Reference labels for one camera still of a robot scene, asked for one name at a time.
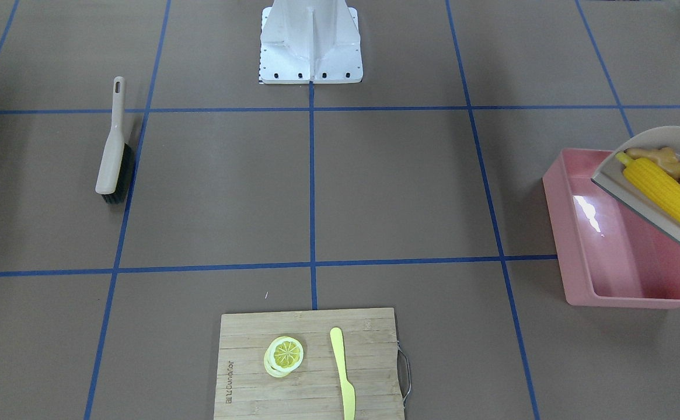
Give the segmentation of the beige hand brush black bristles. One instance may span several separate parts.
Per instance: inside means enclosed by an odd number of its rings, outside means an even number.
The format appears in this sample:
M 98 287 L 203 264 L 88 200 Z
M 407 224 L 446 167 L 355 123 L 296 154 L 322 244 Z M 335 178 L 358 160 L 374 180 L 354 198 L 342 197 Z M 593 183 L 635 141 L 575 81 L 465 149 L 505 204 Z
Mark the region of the beige hand brush black bristles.
M 105 203 L 111 205 L 123 201 L 126 176 L 132 168 L 132 148 L 126 142 L 123 133 L 125 89 L 126 79 L 121 75 L 115 77 L 110 128 L 95 181 L 95 193 L 99 194 Z

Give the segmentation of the wooden cutting board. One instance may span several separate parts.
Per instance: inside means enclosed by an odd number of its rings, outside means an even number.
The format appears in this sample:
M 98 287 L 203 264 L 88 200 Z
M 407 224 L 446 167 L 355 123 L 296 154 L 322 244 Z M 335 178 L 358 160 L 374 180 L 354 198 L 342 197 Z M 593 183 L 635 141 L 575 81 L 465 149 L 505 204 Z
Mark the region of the wooden cutting board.
M 403 419 L 394 310 L 324 309 L 223 314 L 214 418 L 343 419 L 343 397 L 331 329 L 343 333 L 347 379 L 356 419 Z M 271 342 L 292 337 L 304 359 L 284 377 L 270 375 L 263 355 Z

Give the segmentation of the yellow plastic knife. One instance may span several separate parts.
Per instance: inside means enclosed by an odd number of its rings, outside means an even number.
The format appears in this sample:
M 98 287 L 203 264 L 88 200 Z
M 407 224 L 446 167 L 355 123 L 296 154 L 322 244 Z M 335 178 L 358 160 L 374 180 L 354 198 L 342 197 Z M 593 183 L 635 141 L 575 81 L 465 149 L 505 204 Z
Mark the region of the yellow plastic knife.
M 356 393 L 355 387 L 350 383 L 347 376 L 347 361 L 343 340 L 343 330 L 340 329 L 340 327 L 332 327 L 329 334 L 334 361 L 337 368 L 338 380 L 340 383 L 340 393 L 343 404 L 343 419 L 355 419 Z

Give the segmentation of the beige plastic dustpan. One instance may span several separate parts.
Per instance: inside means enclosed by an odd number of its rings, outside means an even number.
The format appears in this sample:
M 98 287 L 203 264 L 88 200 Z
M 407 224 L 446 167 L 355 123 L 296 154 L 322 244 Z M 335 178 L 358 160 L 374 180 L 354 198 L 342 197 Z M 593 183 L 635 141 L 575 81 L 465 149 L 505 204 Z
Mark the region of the beige plastic dustpan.
M 657 127 L 634 136 L 604 159 L 591 180 L 680 244 L 680 184 L 647 155 L 629 152 L 666 146 L 680 159 L 680 127 Z

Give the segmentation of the pink plastic bin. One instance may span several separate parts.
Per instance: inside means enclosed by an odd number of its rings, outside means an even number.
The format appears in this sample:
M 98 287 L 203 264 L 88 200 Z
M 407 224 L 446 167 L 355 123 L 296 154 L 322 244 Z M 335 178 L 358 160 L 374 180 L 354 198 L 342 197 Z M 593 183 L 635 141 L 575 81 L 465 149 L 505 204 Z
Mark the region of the pink plastic bin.
M 567 148 L 542 178 L 566 301 L 680 308 L 680 244 L 593 183 L 608 156 Z

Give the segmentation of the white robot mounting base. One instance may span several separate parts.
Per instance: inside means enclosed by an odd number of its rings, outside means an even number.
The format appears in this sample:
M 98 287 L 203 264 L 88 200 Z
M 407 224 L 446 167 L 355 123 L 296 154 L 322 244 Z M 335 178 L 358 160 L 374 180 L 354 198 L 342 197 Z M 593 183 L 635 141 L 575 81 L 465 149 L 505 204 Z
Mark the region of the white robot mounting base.
M 260 23 L 260 83 L 362 82 L 358 11 L 347 2 L 275 1 Z

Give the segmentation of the yellow lemon slices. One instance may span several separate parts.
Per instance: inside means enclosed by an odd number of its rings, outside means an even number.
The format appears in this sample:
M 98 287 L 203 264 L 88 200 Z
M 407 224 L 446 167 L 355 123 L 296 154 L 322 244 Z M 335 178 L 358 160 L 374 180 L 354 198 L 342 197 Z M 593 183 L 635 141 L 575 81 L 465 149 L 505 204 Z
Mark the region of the yellow lemon slices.
M 263 354 L 263 367 L 268 375 L 286 377 L 302 364 L 304 348 L 293 337 L 277 337 Z

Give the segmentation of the tan toy ginger root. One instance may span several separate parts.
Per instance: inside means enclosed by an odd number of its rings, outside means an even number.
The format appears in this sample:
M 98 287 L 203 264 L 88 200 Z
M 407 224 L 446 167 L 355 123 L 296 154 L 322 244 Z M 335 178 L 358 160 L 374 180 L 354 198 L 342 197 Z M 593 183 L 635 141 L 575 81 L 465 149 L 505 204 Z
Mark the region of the tan toy ginger root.
M 643 149 L 631 147 L 625 150 L 631 159 L 649 159 L 662 168 L 669 176 L 680 181 L 680 159 L 671 147 L 660 149 Z

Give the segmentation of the yellow toy corn cob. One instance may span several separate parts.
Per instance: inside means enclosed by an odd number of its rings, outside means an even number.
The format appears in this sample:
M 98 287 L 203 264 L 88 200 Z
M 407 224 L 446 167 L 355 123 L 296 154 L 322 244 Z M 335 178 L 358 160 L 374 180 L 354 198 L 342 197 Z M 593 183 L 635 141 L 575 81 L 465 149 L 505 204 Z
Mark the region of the yellow toy corn cob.
M 617 152 L 623 176 L 644 196 L 680 223 L 680 184 L 649 159 L 631 159 Z

